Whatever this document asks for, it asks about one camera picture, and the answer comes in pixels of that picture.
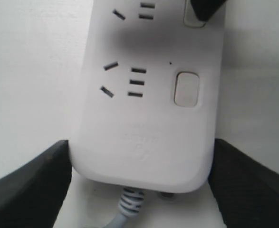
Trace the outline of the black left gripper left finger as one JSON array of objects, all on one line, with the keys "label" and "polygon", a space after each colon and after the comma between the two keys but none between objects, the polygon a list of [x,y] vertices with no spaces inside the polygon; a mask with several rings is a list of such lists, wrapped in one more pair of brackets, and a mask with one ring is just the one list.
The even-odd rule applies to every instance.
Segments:
[{"label": "black left gripper left finger", "polygon": [[52,228],[71,178],[67,140],[1,178],[0,228]]}]

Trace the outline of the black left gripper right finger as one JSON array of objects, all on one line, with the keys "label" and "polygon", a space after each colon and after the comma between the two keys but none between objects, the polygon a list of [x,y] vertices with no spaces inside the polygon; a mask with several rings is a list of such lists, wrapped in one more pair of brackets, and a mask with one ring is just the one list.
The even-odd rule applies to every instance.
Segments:
[{"label": "black left gripper right finger", "polygon": [[279,228],[279,174],[223,139],[208,182],[228,228]]}]

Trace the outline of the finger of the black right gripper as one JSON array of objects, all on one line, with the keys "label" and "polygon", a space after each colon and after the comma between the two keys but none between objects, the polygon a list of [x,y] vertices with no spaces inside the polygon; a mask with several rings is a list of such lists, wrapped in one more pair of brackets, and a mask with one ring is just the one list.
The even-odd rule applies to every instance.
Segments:
[{"label": "finger of the black right gripper", "polygon": [[207,22],[227,0],[190,0],[196,18]]}]

